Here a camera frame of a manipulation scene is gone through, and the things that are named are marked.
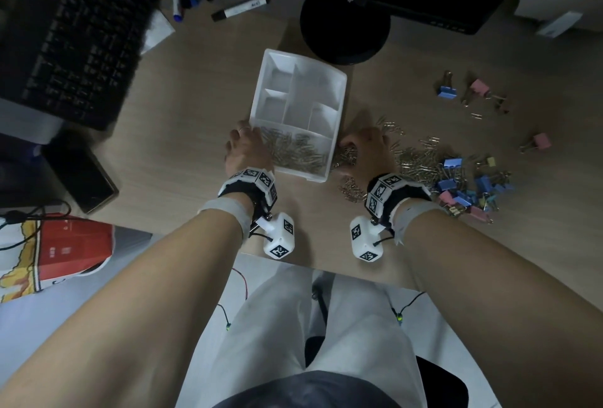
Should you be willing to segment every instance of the monitor stand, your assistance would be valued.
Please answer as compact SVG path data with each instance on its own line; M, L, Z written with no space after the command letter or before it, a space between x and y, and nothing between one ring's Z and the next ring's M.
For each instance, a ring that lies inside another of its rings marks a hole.
M365 62L385 44L391 18L354 0L306 0L300 27L314 54L335 65Z

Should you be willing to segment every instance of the white plastic organizer tray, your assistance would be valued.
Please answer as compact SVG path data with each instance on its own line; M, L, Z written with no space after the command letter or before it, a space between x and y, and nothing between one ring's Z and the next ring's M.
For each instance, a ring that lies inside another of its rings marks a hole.
M321 183L327 180L346 84L346 74L328 64L298 54L265 51L250 123L291 134L293 139L306 136L312 149L326 159L318 172L275 165L278 171Z

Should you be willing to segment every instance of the floor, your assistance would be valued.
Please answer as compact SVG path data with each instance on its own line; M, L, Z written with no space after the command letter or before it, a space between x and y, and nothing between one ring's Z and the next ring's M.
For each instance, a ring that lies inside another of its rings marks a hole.
M0 359L0 386L60 324L128 265L146 245L140 243L140 238L131 236L130 243L118 248L116 255L99 273L86 278L74 278L39 294L0 305L0 356L3 357ZM275 274L282 263L239 254L235 268L245 276L251 295L261 283ZM418 294L413 290L389 286L388 292L397 310ZM239 274L232 271L220 299L230 322L235 320L244 301L245 282ZM418 356L438 364L463 380L469 389L471 408L497 406L496 397L484 375L427 294L419 297L405 310L402 328L411 338ZM209 374L226 333L224 313L216 307L193 355L177 408L195 406L201 395L203 380Z

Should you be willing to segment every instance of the hand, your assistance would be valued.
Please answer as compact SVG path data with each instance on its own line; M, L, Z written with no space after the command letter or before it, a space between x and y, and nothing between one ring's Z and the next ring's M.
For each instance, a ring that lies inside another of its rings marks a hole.
M338 171L351 176L359 187L367 190L369 182L375 176L398 170L394 155L389 150L389 144L389 137L381 135L381 130L376 127L362 129L344 137L340 141L340 146L356 146L358 156L356 165L343 166Z
M247 167L274 172L272 157L263 144L260 128L252 129L248 121L239 121L236 129L230 131L230 140L226 142L225 163L228 176Z

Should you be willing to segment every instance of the person's left hand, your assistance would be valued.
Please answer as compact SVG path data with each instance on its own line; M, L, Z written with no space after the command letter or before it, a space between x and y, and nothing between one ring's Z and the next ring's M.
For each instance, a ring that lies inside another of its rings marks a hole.
M274 172L272 157L263 144L261 129L252 129L249 121L239 121L236 129L230 131L230 140L226 142L225 163L228 176L247 167Z

